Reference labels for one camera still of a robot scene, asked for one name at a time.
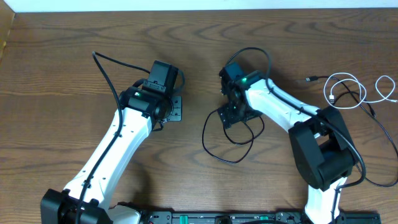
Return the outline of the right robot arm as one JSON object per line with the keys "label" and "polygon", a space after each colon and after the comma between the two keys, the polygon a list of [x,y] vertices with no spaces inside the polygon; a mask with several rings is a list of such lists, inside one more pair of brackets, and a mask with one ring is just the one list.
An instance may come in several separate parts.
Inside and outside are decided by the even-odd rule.
{"label": "right robot arm", "polygon": [[266,115],[288,132],[295,164],[308,184],[305,214],[312,223],[331,223],[340,211],[336,188],[342,186],[358,162],[341,113],[323,110],[290,96],[256,70],[243,72],[233,62],[219,72],[227,104],[218,109],[225,129]]}

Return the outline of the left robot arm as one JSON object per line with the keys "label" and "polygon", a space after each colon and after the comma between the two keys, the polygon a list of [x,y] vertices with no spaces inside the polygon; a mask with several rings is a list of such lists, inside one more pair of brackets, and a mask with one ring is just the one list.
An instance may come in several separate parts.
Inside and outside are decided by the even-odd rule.
{"label": "left robot arm", "polygon": [[140,144],[168,121],[182,118],[176,86],[183,72],[156,60],[146,79],[117,96],[109,129],[83,168],[59,192],[53,189],[40,203],[42,223],[139,223],[141,213],[127,205],[111,207],[116,186]]}

